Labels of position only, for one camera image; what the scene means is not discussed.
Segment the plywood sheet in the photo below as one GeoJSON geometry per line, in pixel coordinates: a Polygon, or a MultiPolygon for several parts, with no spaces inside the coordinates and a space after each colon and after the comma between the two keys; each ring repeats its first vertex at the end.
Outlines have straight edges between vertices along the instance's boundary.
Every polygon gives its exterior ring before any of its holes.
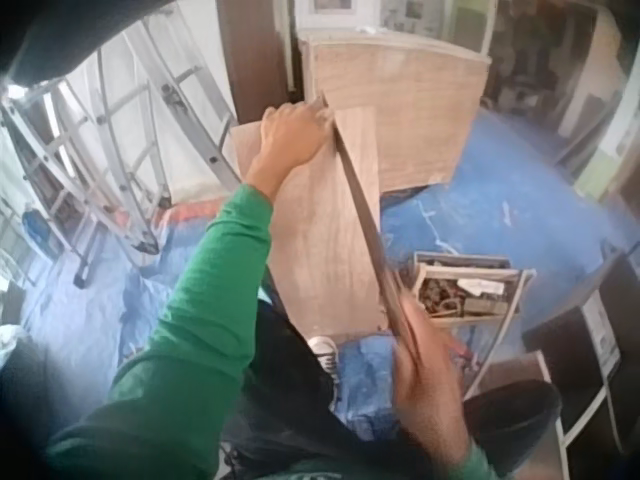
{"type": "Polygon", "coordinates": [[[414,35],[301,32],[307,100],[376,108],[381,191],[451,179],[475,118],[489,61],[414,35]]]}
{"type": "MultiPolygon", "coordinates": [[[[336,121],[374,218],[379,217],[373,108],[336,121]]],[[[231,130],[244,177],[260,150],[260,123],[231,130]]],[[[349,186],[333,145],[294,170],[274,205],[269,267],[293,324],[307,338],[355,338],[386,328],[378,286],[349,186]]]]}

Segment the shoe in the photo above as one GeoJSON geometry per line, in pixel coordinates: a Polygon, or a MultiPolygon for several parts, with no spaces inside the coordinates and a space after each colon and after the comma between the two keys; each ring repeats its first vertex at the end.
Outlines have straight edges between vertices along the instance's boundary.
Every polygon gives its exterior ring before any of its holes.
{"type": "Polygon", "coordinates": [[[331,400],[329,406],[329,409],[333,410],[338,400],[338,385],[340,384],[340,378],[338,377],[338,347],[329,337],[313,337],[307,343],[322,369],[333,380],[333,400],[331,400]]]}

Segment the person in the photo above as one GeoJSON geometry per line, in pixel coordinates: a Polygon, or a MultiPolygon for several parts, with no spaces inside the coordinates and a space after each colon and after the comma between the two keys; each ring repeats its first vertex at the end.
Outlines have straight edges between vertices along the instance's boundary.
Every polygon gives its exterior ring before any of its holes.
{"type": "MultiPolygon", "coordinates": [[[[295,375],[297,362],[281,355],[280,337],[273,337],[273,343],[256,342],[256,336],[273,335],[280,328],[273,311],[264,310],[271,307],[258,306],[257,294],[265,274],[269,222],[278,191],[289,173],[309,162],[329,139],[332,120],[325,109],[286,104],[278,110],[268,109],[261,128],[261,151],[245,183],[208,228],[146,350],[122,366],[104,406],[49,445],[46,462],[53,475],[213,478],[218,468],[215,450],[223,429],[244,408],[238,410],[236,403],[244,402],[246,407],[252,398],[264,394],[260,381],[250,378],[269,376],[262,359],[268,363],[268,357],[280,355],[287,362],[287,371],[271,375],[273,384],[289,371],[295,375]],[[266,320],[256,323],[256,318],[266,320]]],[[[404,431],[419,452],[411,458],[430,459],[437,471],[451,479],[498,478],[465,424],[460,386],[445,342],[409,296],[402,301],[417,341],[415,345],[396,344],[394,404],[404,431]]],[[[286,328],[282,338],[297,338],[292,327],[286,328]]],[[[300,353],[301,363],[305,355],[300,353]]],[[[307,376],[298,377],[300,384],[312,384],[307,376]]],[[[295,411],[298,407],[292,398],[297,393],[283,392],[286,387],[280,390],[277,401],[264,394],[264,401],[254,410],[295,411]]],[[[311,439],[308,444],[314,446],[306,454],[279,457],[272,462],[277,469],[254,469],[246,478],[404,478],[394,471],[394,461],[376,460],[385,456],[382,451],[387,457],[394,456],[389,452],[395,452],[395,447],[386,444],[389,448],[378,448],[375,455],[368,448],[357,451],[358,440],[332,423],[339,421],[326,408],[330,398],[326,398],[323,413],[315,393],[309,395],[315,406],[298,409],[304,411],[298,417],[299,425],[291,427],[297,433],[289,432],[290,438],[301,439],[291,442],[298,447],[305,439],[311,439]],[[333,425],[338,433],[314,436],[310,433],[314,420],[333,425]]],[[[275,450],[268,451],[273,458],[275,450]]],[[[398,453],[395,460],[400,458],[410,456],[398,453]]]]}

